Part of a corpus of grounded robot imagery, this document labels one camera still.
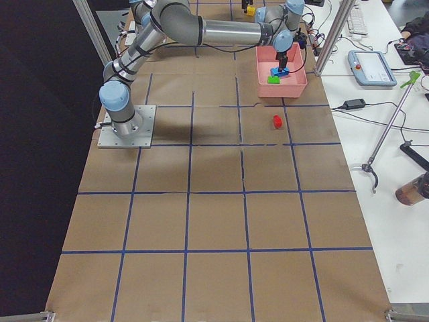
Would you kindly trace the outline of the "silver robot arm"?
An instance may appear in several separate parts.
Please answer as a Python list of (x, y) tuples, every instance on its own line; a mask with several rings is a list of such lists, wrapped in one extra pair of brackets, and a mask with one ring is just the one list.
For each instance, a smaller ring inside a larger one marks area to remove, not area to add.
[(286, 72), (287, 52), (292, 47), (304, 10), (303, 1), (256, 9), (253, 22), (209, 20), (191, 12), (189, 1), (131, 1), (141, 28), (133, 43), (108, 63), (99, 98), (119, 138), (140, 132), (143, 117), (131, 102), (131, 84), (143, 63), (169, 38), (178, 44), (242, 44), (273, 46), (279, 62), (276, 72)]

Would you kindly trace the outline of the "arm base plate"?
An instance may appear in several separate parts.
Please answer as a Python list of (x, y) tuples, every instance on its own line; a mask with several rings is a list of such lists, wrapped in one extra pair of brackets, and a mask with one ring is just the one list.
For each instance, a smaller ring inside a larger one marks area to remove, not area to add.
[(99, 148), (151, 148), (156, 118), (155, 105), (134, 105), (133, 119), (125, 123), (111, 121), (106, 113), (97, 146)]

